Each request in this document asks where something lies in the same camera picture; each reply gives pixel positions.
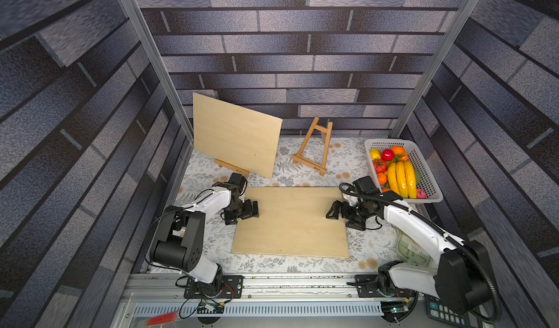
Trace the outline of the plywood board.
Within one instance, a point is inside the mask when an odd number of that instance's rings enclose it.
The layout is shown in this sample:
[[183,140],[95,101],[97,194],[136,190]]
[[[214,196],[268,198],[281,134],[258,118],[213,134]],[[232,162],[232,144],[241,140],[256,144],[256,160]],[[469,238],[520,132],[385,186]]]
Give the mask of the plywood board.
[[248,188],[259,217],[237,223],[231,251],[243,255],[348,258],[342,219],[326,214],[342,194],[336,188]]
[[196,151],[272,177],[282,119],[197,93],[193,117]]

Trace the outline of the small wooden easel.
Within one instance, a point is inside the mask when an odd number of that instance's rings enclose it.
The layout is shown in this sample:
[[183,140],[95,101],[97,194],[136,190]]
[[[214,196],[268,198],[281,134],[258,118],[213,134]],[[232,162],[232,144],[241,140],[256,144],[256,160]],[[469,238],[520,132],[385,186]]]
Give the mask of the small wooden easel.
[[[313,135],[317,132],[320,134],[320,142],[322,143],[322,156],[320,160],[317,160],[319,158],[319,142],[317,139],[313,139]],[[322,177],[326,176],[328,172],[327,162],[332,134],[332,122],[327,122],[326,125],[321,125],[320,118],[314,117],[300,148],[291,156],[291,160],[296,164],[301,164],[318,172],[318,174]]]
[[242,169],[238,166],[232,165],[230,163],[215,159],[214,163],[216,163],[219,167],[227,168],[235,173],[243,175],[245,178],[249,178],[250,172],[246,169]]

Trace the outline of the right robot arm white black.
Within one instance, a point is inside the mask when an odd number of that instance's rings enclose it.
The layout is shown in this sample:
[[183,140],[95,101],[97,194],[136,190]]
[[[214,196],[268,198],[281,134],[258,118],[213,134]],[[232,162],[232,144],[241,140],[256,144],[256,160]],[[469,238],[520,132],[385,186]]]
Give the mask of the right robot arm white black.
[[442,300],[458,314],[471,313],[486,323],[496,323],[502,306],[489,252],[478,241],[466,241],[427,219],[394,191],[378,189],[369,176],[342,182],[340,201],[326,217],[343,218],[348,228],[365,231],[367,221],[383,219],[401,230],[428,253],[434,267],[420,267],[400,260],[379,267],[372,286],[382,294],[410,290]]

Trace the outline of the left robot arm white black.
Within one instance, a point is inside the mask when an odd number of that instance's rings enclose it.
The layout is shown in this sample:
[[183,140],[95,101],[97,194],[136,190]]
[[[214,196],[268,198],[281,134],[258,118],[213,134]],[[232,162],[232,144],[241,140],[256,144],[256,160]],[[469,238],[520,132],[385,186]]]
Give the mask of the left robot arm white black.
[[245,199],[247,179],[233,173],[226,182],[203,190],[185,207],[169,206],[156,226],[146,261],[155,268],[180,271],[198,286],[198,293],[217,297],[224,287],[223,270],[203,255],[205,222],[219,215],[225,225],[259,217],[257,201]]

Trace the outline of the small orange toy fruit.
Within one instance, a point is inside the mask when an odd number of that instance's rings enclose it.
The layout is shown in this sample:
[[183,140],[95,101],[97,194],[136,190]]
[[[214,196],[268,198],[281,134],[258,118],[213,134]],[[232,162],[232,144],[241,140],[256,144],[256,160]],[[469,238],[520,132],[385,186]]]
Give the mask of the small orange toy fruit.
[[385,175],[385,173],[378,173],[377,178],[378,178],[379,184],[381,186],[384,186],[384,185],[387,184],[388,179],[387,179],[387,175]]

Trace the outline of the yellow toy banana bunch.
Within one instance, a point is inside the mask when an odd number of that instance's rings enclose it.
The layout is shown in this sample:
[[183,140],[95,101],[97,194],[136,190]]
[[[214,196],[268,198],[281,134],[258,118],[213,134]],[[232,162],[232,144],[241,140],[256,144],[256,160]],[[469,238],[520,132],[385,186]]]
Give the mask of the yellow toy banana bunch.
[[390,189],[402,198],[418,198],[417,178],[410,161],[391,163],[387,171]]

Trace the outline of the green plastic container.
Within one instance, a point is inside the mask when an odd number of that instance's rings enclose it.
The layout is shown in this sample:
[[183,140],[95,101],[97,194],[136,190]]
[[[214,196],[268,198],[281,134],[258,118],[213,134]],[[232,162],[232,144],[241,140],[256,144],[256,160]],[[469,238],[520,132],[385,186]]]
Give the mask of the green plastic container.
[[399,233],[396,252],[400,259],[409,265],[435,267],[435,262],[431,256],[405,233]]

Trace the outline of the yellow toy lemon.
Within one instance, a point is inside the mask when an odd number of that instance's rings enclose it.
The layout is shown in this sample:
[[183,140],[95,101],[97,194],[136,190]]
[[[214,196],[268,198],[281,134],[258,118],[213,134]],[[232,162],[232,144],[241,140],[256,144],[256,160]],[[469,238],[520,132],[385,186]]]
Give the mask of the yellow toy lemon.
[[370,150],[370,156],[371,156],[371,160],[373,161],[381,159],[381,153],[378,149]]

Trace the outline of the red toy apple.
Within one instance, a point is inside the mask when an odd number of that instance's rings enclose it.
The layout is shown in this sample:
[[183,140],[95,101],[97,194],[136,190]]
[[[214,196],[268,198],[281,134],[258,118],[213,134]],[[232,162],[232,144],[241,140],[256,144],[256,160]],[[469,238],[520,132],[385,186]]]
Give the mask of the red toy apple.
[[381,153],[381,159],[385,162],[392,162],[395,159],[395,154],[392,150],[386,149]]

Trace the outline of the white plastic basket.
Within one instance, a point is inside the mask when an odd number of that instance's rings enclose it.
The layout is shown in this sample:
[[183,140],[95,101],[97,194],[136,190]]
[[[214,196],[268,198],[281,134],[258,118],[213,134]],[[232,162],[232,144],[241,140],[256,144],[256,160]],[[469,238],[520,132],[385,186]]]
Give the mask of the white plastic basket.
[[418,178],[417,188],[422,189],[427,194],[425,199],[407,198],[405,201],[409,204],[434,204],[443,200],[443,193],[416,143],[410,140],[367,139],[365,140],[364,146],[367,157],[369,158],[368,167],[370,175],[378,188],[380,188],[381,185],[378,182],[374,164],[370,157],[370,150],[378,149],[382,153],[386,149],[398,146],[404,148],[408,154],[409,161],[412,163],[414,169],[416,169],[416,172],[421,176],[421,178]]

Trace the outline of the orange toy fruit top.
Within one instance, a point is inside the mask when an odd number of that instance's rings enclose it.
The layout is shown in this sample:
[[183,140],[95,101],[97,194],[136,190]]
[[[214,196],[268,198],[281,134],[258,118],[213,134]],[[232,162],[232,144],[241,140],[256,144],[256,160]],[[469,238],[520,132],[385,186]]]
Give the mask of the orange toy fruit top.
[[408,154],[406,153],[406,150],[404,149],[404,147],[401,146],[394,146],[391,148],[391,150],[393,151],[395,158],[394,161],[407,161],[408,160]]

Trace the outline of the black calculator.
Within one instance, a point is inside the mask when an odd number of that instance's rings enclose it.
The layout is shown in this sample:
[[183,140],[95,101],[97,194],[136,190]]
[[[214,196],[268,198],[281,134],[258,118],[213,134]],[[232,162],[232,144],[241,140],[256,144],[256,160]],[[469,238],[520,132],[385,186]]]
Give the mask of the black calculator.
[[441,322],[453,327],[483,327],[483,322],[471,313],[460,314],[452,311],[442,301],[430,295],[424,296],[427,316],[436,322]]

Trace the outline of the red object bottom left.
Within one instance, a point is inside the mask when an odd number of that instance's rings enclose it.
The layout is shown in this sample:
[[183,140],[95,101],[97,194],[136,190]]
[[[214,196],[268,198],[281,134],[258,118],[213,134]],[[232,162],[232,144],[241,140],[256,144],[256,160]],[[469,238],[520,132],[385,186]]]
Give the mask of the red object bottom left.
[[165,325],[174,323],[178,319],[179,319],[179,313],[177,311],[166,313],[164,315],[155,316],[149,319],[146,322],[145,327],[163,327]]

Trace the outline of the aluminium rail base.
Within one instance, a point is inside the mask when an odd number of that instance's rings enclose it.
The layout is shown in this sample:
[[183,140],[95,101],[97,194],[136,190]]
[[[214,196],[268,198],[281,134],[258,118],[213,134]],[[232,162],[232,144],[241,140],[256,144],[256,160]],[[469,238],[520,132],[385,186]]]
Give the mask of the aluminium rail base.
[[128,280],[110,327],[145,327],[180,311],[167,327],[453,327],[427,316],[424,295],[403,321],[381,317],[388,297],[360,298],[355,274],[243,274],[241,296],[223,313],[196,314],[200,300],[186,299],[174,274],[135,274]]

